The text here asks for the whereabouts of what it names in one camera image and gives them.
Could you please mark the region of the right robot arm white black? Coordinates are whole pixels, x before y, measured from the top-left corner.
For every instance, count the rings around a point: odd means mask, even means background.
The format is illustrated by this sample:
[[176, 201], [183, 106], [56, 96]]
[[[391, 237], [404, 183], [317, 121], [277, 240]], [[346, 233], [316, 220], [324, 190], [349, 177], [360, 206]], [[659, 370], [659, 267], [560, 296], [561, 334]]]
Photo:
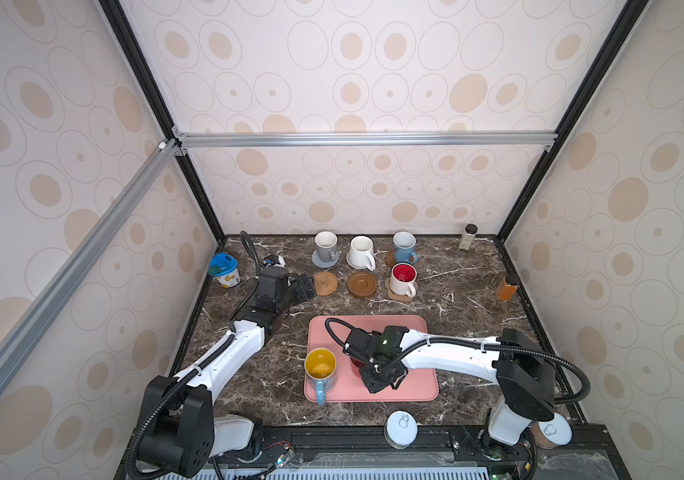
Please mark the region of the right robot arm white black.
[[377, 334], [354, 327], [343, 352], [362, 364], [371, 393], [397, 389], [413, 370], [467, 374], [499, 386], [501, 399], [485, 426], [488, 443], [513, 446], [535, 422], [555, 418], [555, 407], [586, 398], [588, 376], [574, 363], [538, 350], [521, 332], [505, 329], [482, 339], [437, 336], [401, 326]]

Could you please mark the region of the light blue fabric coaster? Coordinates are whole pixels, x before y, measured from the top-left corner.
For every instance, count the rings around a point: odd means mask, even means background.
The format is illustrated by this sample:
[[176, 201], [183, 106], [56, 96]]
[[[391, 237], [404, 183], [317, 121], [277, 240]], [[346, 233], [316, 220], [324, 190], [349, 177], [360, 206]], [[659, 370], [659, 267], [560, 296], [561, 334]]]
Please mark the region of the light blue fabric coaster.
[[312, 260], [312, 263], [320, 269], [330, 269], [338, 263], [339, 253], [338, 252], [332, 252], [331, 253], [331, 259], [328, 261], [324, 261], [320, 258], [318, 251], [313, 251], [311, 260]]

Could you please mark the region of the grey mug white inside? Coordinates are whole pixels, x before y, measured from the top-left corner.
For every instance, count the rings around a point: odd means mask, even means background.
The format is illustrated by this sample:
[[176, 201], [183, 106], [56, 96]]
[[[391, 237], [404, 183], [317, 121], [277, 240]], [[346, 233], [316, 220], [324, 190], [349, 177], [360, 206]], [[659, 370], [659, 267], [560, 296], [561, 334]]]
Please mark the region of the grey mug white inside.
[[324, 261], [331, 259], [332, 252], [338, 252], [338, 237], [332, 231], [322, 231], [317, 233], [314, 241], [316, 245], [315, 251], [319, 252], [320, 258]]

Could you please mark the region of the brown wooden round coaster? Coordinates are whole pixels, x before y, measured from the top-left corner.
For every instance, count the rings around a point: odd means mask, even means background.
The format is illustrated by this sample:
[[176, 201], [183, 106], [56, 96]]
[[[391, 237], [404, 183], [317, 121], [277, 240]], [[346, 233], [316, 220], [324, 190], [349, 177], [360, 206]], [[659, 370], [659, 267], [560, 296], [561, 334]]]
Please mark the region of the brown wooden round coaster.
[[385, 257], [385, 263], [388, 268], [393, 268], [396, 264], [397, 261], [395, 260], [395, 252], [394, 251], [389, 251]]

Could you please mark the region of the white mug red inside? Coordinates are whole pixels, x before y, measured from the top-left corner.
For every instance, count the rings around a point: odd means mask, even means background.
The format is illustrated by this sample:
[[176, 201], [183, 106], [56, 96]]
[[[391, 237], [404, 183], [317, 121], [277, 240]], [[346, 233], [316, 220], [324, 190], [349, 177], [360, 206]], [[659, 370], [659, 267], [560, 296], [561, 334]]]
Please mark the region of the white mug red inside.
[[417, 270], [412, 264], [396, 264], [391, 271], [390, 290], [395, 295], [414, 298], [417, 294], [417, 276]]

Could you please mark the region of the black mug red inside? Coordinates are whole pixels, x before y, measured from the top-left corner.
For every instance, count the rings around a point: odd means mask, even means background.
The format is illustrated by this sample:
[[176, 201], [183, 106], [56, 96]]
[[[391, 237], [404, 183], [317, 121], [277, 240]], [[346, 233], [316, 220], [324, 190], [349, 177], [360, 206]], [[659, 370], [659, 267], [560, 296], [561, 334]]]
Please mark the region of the black mug red inside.
[[362, 377], [361, 368], [364, 366], [364, 364], [355, 358], [351, 358], [351, 363], [352, 363], [353, 374], [356, 377], [361, 378]]

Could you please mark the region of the paw shaped wooden coaster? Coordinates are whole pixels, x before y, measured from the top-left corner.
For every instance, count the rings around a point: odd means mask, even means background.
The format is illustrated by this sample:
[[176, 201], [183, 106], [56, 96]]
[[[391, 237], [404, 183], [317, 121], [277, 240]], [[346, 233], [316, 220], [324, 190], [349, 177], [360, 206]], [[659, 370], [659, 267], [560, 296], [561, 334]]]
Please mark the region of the paw shaped wooden coaster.
[[387, 295], [388, 295], [390, 300], [398, 301], [398, 302], [402, 302], [402, 303], [412, 303], [413, 302], [413, 300], [414, 300], [413, 297], [409, 297], [408, 295], [399, 295], [399, 294], [396, 294], [395, 292], [393, 292], [391, 289], [391, 286], [390, 286], [390, 281], [391, 281], [390, 278], [387, 278], [385, 280], [385, 288], [387, 290]]

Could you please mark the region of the blue mug yellow inside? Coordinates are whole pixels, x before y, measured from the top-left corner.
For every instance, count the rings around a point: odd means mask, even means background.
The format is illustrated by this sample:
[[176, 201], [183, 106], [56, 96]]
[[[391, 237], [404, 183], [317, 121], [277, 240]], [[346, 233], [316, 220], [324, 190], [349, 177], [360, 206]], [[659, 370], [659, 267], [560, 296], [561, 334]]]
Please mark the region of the blue mug yellow inside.
[[310, 382], [311, 390], [315, 393], [315, 399], [319, 405], [326, 403], [329, 392], [336, 385], [337, 367], [335, 354], [325, 347], [313, 349], [305, 359], [305, 376]]

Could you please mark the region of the light blue mug white inside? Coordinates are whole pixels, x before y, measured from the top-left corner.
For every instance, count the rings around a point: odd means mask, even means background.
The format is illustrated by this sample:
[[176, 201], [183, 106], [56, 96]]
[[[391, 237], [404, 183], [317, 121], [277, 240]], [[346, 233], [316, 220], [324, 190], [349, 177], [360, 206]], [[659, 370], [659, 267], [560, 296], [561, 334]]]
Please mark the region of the light blue mug white inside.
[[416, 253], [416, 237], [407, 231], [401, 231], [393, 236], [394, 259], [397, 263], [415, 264], [419, 260]]

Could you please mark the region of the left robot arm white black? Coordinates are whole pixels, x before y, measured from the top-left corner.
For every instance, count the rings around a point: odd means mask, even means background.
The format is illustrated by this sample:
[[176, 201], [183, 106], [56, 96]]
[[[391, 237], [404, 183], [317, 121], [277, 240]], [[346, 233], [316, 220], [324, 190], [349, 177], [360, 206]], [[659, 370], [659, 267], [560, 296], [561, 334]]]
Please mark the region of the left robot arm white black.
[[280, 330], [289, 310], [317, 296], [312, 276], [280, 265], [264, 268], [251, 294], [229, 319], [226, 335], [173, 376], [146, 387], [126, 452], [130, 479], [197, 475], [208, 460], [247, 448], [256, 423], [243, 416], [214, 417], [213, 404], [240, 368]]

